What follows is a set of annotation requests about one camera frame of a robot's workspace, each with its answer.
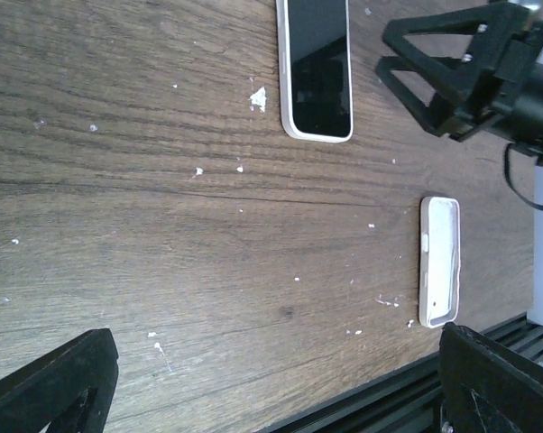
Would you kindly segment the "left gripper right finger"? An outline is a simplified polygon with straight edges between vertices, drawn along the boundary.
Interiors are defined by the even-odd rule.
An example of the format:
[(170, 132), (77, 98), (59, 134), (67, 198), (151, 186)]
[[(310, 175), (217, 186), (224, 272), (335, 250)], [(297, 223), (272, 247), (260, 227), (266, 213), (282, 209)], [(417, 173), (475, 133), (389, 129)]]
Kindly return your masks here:
[(455, 432), (543, 432), (543, 367), (469, 327), (444, 326), (439, 378)]

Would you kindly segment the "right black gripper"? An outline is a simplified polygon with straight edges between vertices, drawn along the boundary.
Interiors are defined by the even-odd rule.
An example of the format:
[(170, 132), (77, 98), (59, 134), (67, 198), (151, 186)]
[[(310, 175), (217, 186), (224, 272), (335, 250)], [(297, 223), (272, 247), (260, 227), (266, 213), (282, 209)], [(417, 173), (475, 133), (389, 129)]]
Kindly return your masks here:
[[(489, 24), (510, 7), (524, 7), (523, 24), (500, 18), (510, 30), (489, 41), (503, 47), (502, 55), (486, 70), (470, 93), (470, 67), (460, 59), (429, 57), (411, 44), (409, 35), (474, 35), (481, 24)], [(398, 56), (385, 56), (376, 65), (376, 75), (405, 106), (419, 126), (429, 134), (450, 134), (462, 142), (486, 131), (512, 143), (543, 143), (543, 2), (493, 3), (445, 14), (402, 18), (390, 21), (382, 41)], [(422, 78), (433, 90), (428, 103), (396, 76), (409, 72)]]

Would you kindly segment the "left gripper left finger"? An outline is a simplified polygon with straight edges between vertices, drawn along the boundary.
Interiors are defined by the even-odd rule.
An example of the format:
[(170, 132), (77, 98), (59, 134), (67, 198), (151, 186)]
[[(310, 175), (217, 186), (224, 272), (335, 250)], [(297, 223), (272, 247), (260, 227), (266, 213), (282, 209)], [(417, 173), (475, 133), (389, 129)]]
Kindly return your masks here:
[(0, 432), (102, 432), (115, 394), (110, 329), (91, 329), (0, 380)]

